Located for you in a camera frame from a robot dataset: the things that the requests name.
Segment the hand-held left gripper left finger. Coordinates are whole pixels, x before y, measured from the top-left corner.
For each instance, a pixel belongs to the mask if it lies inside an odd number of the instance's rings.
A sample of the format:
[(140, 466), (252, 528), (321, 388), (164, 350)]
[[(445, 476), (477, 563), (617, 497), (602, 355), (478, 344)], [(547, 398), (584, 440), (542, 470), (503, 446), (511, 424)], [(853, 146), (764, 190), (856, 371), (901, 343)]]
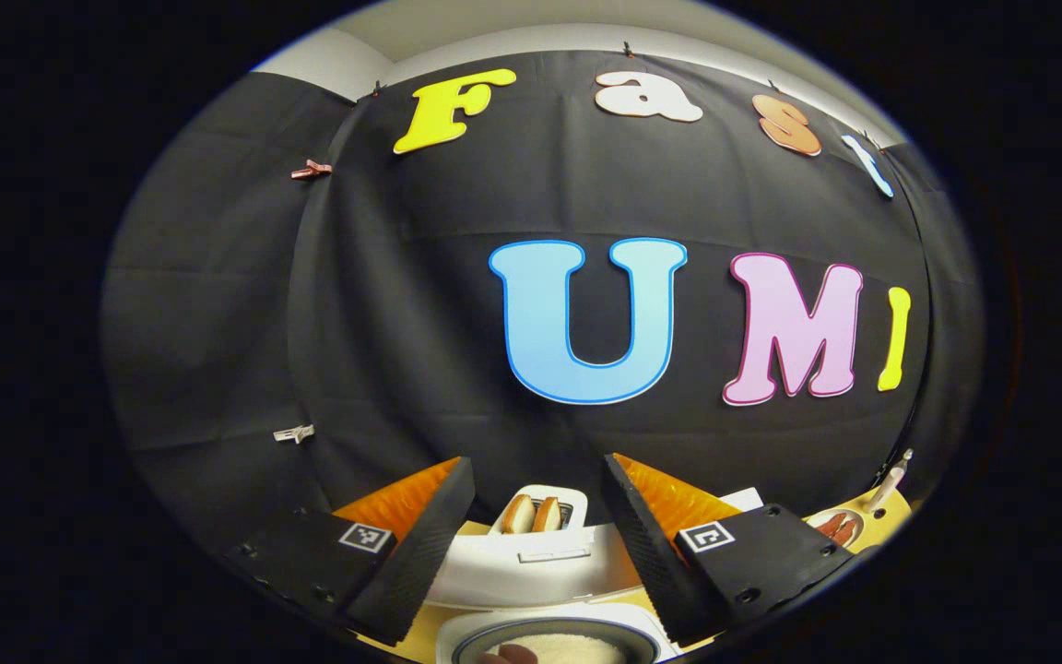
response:
[(237, 575), (312, 622), (395, 646), (473, 499), (472, 461), (453, 457), (332, 513), (296, 509), (224, 556)]

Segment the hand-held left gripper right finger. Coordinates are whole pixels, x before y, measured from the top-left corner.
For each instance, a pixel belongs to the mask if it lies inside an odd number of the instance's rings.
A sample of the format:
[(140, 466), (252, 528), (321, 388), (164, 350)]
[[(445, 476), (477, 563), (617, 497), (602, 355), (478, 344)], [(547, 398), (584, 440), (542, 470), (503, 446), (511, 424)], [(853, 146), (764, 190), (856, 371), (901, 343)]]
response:
[(741, 632), (796, 608), (850, 572), (846, 547), (780, 504), (713, 518), (683, 501), (678, 527), (633, 479), (632, 459), (604, 458), (602, 494), (667, 637), (682, 646)]

